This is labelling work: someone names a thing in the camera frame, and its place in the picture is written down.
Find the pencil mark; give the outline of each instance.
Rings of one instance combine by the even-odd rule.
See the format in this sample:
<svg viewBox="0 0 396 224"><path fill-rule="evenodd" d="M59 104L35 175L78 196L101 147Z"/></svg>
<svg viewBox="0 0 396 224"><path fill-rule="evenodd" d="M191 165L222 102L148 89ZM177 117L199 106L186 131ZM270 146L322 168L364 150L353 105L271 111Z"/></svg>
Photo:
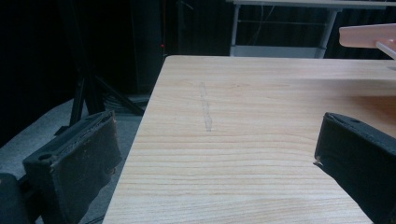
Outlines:
<svg viewBox="0 0 396 224"><path fill-rule="evenodd" d="M201 102L202 102L202 109L204 112L204 119L205 119L205 127L208 133L212 132L212 118L210 117L209 113L209 102L206 100L206 85L204 82L200 84L200 92L201 92Z"/></svg>

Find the gray carpet floor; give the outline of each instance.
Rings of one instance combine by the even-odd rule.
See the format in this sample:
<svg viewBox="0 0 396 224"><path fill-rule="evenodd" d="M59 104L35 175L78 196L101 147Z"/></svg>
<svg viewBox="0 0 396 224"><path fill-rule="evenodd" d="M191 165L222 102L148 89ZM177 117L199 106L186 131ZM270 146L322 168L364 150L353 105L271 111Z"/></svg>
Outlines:
<svg viewBox="0 0 396 224"><path fill-rule="evenodd" d="M22 177L24 170L21 161L53 139L55 137L54 134L62 126L68 125L72 104L73 101L68 101L51 109L1 147L0 173L10 173L17 178ZM83 116L87 115L87 110L84 108ZM80 223L102 223L141 119L142 117L140 116L134 116L124 112L117 113L116 111L118 141L122 162L118 165L110 183L102 188L99 195L91 203L89 211Z"/></svg>

